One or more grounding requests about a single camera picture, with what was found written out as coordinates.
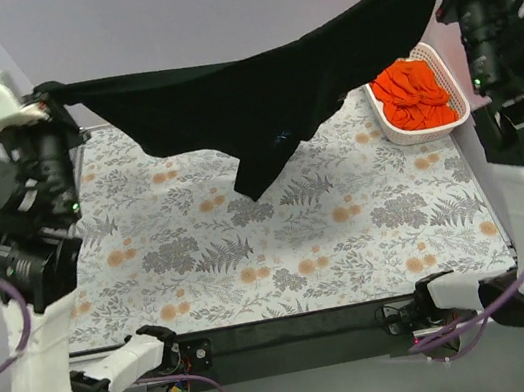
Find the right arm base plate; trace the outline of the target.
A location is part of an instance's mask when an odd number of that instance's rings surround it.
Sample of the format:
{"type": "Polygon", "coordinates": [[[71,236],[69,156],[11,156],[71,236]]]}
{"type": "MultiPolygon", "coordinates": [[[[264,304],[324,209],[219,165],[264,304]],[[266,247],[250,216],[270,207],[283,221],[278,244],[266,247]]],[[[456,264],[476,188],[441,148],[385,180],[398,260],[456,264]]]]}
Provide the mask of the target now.
{"type": "Polygon", "coordinates": [[[386,334],[398,335],[426,328],[438,328],[453,323],[456,319],[470,320],[477,314],[473,310],[448,310],[435,315],[424,315],[417,310],[414,302],[400,307],[384,304],[375,309],[373,316],[377,326],[386,334]]]}

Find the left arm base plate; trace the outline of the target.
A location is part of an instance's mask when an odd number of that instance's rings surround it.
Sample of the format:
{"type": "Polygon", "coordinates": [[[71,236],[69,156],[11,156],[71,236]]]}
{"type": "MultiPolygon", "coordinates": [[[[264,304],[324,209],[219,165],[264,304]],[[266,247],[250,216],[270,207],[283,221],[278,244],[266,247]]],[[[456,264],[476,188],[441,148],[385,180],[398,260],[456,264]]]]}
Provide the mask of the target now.
{"type": "Polygon", "coordinates": [[[207,338],[180,341],[164,351],[162,364],[143,374],[143,378],[200,373],[211,369],[212,342],[207,338]]]}

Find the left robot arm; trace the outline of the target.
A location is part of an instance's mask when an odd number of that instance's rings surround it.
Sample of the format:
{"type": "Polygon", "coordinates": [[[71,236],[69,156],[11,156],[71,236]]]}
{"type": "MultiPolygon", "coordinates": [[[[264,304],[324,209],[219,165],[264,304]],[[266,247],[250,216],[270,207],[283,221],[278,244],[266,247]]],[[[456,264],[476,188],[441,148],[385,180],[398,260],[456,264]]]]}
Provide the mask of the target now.
{"type": "Polygon", "coordinates": [[[46,94],[25,98],[39,118],[0,131],[0,303],[11,353],[11,392],[124,392],[148,372],[181,365],[169,329],[144,326],[84,371],[70,368],[71,312],[82,241],[70,153],[86,142],[64,107],[46,94]]]}

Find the black t shirt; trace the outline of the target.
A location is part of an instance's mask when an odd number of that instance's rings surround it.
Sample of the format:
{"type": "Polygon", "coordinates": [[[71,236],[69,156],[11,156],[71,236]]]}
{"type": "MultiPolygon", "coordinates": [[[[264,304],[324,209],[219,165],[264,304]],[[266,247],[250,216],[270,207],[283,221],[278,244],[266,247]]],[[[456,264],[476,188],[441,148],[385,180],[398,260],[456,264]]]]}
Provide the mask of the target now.
{"type": "Polygon", "coordinates": [[[216,150],[235,190],[259,199],[347,94],[406,57],[437,0],[361,0],[291,43],[219,64],[38,85],[82,105],[154,157],[216,150]]]}

